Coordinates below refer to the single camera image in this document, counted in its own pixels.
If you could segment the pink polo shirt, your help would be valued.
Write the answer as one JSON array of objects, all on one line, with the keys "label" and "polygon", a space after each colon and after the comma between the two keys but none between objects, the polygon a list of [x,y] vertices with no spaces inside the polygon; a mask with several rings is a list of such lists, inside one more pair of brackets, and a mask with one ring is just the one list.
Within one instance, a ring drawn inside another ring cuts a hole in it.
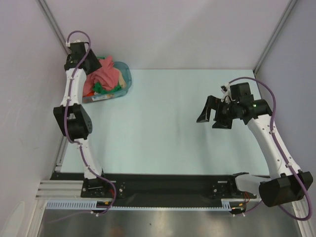
[{"label": "pink polo shirt", "polygon": [[99,59],[102,67],[89,74],[83,86],[83,97],[93,91],[95,83],[101,83],[106,90],[112,90],[119,83],[119,75],[122,74],[119,69],[114,67],[112,56]]}]

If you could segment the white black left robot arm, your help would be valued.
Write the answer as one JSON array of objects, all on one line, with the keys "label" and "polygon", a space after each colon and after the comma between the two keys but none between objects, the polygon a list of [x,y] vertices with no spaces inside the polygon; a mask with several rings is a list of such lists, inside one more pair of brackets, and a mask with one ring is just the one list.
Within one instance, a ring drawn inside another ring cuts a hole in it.
[{"label": "white black left robot arm", "polygon": [[69,143],[79,151],[84,179],[82,198],[116,198],[116,188],[106,179],[99,161],[93,153],[89,135],[93,131],[92,120],[82,105],[83,86],[87,75],[100,69],[101,64],[88,42],[67,42],[70,53],[64,69],[66,87],[62,102],[53,109],[58,126]]}]

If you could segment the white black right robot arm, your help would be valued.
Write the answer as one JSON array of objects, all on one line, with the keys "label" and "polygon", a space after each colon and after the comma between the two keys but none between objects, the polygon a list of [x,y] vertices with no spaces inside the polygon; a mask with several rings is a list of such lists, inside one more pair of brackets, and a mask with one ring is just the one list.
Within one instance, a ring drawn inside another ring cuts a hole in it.
[{"label": "white black right robot arm", "polygon": [[274,122],[274,110],[264,99],[256,100],[249,83],[226,84],[222,98],[208,96],[197,122],[208,122],[215,111],[213,128],[231,129],[240,119],[254,135],[268,166],[269,177],[240,173],[228,185],[233,198],[245,192],[257,195],[268,207],[299,201],[313,182],[310,172],[303,172],[285,147]]}]

